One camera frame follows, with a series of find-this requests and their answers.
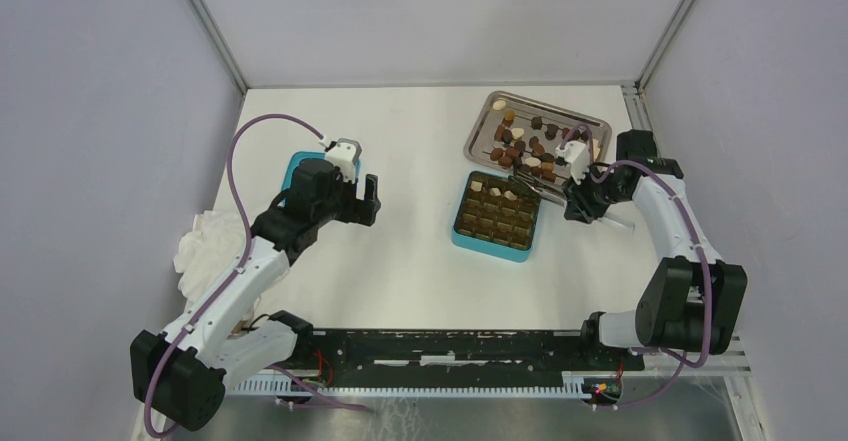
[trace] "white wall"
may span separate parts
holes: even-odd
[[[845,439],[848,0],[698,0],[648,104],[704,231],[748,271],[767,429]]]
[[[205,0],[253,87],[639,76],[679,0]]]
[[[126,439],[239,96],[185,0],[0,6],[0,438]]]

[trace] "blue box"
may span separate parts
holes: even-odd
[[[471,189],[475,181],[482,185],[480,192]],[[501,195],[493,196],[492,188]],[[506,199],[503,193],[507,190],[518,199]],[[461,248],[523,263],[533,249],[540,204],[539,195],[519,181],[473,171],[465,183],[451,241]]]

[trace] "metal tray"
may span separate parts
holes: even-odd
[[[492,105],[498,100],[505,101],[506,107],[496,111]],[[609,140],[612,137],[612,128],[606,121],[504,91],[495,91],[486,98],[486,103],[480,111],[480,116],[477,118],[477,122],[474,123],[474,128],[468,136],[468,141],[465,142],[466,158],[482,166],[512,174],[512,168],[502,168],[496,161],[489,160],[489,153],[492,152],[492,149],[505,146],[504,143],[495,141],[495,130],[503,121],[504,113],[510,109],[515,111],[515,121],[512,127],[524,129],[524,137],[522,139],[527,141],[531,137],[537,136],[539,143],[549,153],[554,152],[557,143],[561,140],[559,135],[553,140],[545,138],[544,127],[553,123],[560,129],[573,129],[580,124],[589,126],[589,129],[592,131],[592,137],[598,143],[599,151],[596,159],[603,159],[606,154]],[[530,119],[534,116],[542,117],[542,123],[544,123],[542,129],[534,130],[530,127]],[[528,149],[525,151],[523,157],[530,155],[528,145]],[[556,187],[562,186],[562,183],[569,176],[569,168],[568,166],[556,165],[554,167],[554,174],[557,175],[557,180],[553,184]],[[538,179],[538,183],[535,184],[537,187],[547,185],[548,190],[554,188],[554,186],[550,186],[552,183],[544,182],[541,179]]]

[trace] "white table surface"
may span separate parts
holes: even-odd
[[[250,90],[239,126],[286,113],[332,139],[358,140],[360,175],[378,175],[382,201],[370,228],[322,228],[288,277],[262,296],[257,313],[286,309],[326,328],[579,329],[594,311],[634,309],[657,261],[631,203],[611,211],[633,220],[634,234],[566,222],[561,206],[543,203],[525,263],[451,243],[468,173],[486,170],[465,158],[463,146],[497,89],[603,119],[614,134],[631,127],[618,86]],[[251,220],[279,192],[291,155],[317,150],[310,133],[282,120],[242,137],[235,180]],[[606,160],[614,153],[613,139]],[[222,178],[214,209],[234,206]]]

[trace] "chocolate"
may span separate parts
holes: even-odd
[[[513,121],[515,121],[515,111],[510,109],[509,111],[504,113],[504,126],[506,126],[507,128],[512,126]]]
[[[556,138],[556,133],[559,132],[559,126],[556,124],[549,124],[547,129],[545,130],[545,139],[551,140]]]

